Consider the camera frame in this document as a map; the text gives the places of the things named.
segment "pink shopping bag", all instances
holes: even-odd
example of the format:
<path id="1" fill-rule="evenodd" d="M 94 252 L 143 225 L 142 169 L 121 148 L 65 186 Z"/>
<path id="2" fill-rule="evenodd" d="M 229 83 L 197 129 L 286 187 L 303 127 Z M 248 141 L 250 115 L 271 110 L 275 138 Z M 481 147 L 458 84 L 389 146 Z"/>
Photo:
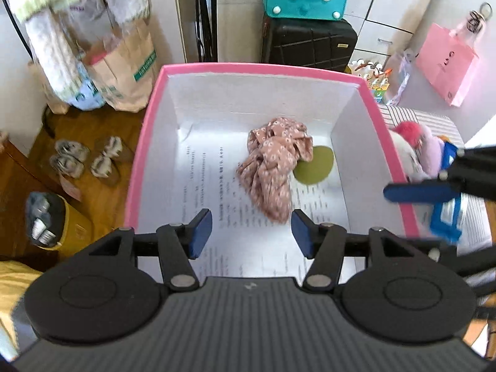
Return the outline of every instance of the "pink shopping bag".
<path id="1" fill-rule="evenodd" d="M 474 48 L 485 30 L 485 22 L 481 24 L 474 47 L 459 34 L 466 22 L 451 31 L 433 24 L 418 54 L 418 68 L 449 105 L 462 104 L 476 74 L 479 56 Z"/>

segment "wooden floor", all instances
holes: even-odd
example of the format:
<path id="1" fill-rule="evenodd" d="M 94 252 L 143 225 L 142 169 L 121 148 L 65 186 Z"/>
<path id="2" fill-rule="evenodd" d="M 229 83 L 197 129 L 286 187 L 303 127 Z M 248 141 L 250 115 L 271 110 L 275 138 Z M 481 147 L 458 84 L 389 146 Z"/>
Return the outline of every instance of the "wooden floor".
<path id="1" fill-rule="evenodd" d="M 55 140 L 79 141 L 90 148 L 92 154 L 95 140 L 112 135 L 120 136 L 134 151 L 140 136 L 144 114 L 145 110 L 140 113 L 117 112 L 107 105 L 89 112 L 71 108 L 66 115 L 50 115 L 48 123 L 55 131 Z M 50 167 L 49 158 L 55 153 L 55 140 L 52 140 L 42 130 L 29 154 L 29 160 L 36 163 L 53 179 L 57 176 Z M 70 203 L 91 219 L 95 239 L 123 225 L 131 167 L 132 164 L 117 164 L 121 180 L 115 187 L 108 187 L 91 175 L 88 165 L 80 179 L 74 180 L 68 177 L 68 180 L 73 182 L 82 193 L 80 203 L 75 200 Z"/>

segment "pompom decoration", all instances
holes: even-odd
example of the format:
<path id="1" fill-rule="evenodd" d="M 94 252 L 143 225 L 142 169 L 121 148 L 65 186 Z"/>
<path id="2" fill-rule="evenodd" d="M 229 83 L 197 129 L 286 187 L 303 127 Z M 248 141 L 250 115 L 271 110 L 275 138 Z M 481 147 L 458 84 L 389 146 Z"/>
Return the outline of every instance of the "pompom decoration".
<path id="1" fill-rule="evenodd" d="M 403 137 L 414 150 L 420 147 L 423 130 L 415 121 L 403 121 L 393 131 Z"/>

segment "slipper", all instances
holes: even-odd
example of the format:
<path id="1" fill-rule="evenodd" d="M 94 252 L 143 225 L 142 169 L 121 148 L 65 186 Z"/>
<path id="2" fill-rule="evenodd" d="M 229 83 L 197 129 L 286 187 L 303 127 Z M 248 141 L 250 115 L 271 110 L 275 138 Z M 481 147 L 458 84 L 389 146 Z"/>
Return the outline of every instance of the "slipper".
<path id="1" fill-rule="evenodd" d="M 93 160 L 91 174 L 110 187 L 115 186 L 121 179 L 119 171 L 112 160 L 103 154 Z"/>
<path id="2" fill-rule="evenodd" d="M 55 143 L 55 150 L 59 155 L 71 155 L 80 162 L 86 161 L 90 150 L 88 147 L 77 141 L 58 140 Z"/>
<path id="3" fill-rule="evenodd" d="M 78 179 L 84 172 L 84 164 L 72 155 L 53 155 L 50 157 L 50 165 L 63 175 Z"/>
<path id="4" fill-rule="evenodd" d="M 117 162 L 132 162 L 135 154 L 118 136 L 99 139 L 95 142 L 95 150 L 102 152 Z"/>

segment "wooden furniture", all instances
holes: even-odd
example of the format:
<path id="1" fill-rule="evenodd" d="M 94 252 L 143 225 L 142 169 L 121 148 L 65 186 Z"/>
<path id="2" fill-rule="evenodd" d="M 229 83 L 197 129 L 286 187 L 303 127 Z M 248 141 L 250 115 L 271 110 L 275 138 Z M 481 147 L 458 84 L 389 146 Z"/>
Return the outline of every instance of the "wooden furniture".
<path id="1" fill-rule="evenodd" d="M 20 261 L 45 271 L 56 263 L 56 252 L 32 245 L 26 236 L 25 204 L 32 191 L 63 195 L 62 188 L 28 162 L 7 139 L 0 142 L 0 258 Z"/>

